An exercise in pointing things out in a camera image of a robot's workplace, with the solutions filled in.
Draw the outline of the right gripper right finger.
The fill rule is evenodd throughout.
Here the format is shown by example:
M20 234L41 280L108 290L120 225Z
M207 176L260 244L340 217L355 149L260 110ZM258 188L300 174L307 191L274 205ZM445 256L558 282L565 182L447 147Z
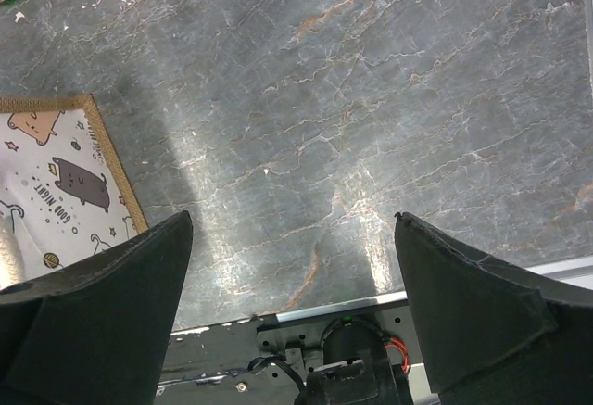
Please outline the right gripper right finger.
M402 273L431 390L444 404L588 404L592 293L398 214Z

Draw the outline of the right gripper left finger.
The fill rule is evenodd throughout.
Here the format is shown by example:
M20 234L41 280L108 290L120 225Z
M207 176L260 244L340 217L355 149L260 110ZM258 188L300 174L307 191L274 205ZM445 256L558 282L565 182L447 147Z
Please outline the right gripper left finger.
M1 292L4 404L154 401L193 243L188 211Z

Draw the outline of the canvas tote bag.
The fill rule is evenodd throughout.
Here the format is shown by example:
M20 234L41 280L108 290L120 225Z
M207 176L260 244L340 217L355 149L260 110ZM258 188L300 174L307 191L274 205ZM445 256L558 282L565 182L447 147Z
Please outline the canvas tote bag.
M148 228L90 95L1 99L1 286Z

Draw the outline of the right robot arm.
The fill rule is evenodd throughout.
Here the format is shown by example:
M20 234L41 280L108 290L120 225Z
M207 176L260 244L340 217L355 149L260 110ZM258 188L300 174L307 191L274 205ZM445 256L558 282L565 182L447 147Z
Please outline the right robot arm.
M406 294L174 332L188 212L1 291L5 404L588 404L592 292L408 213Z

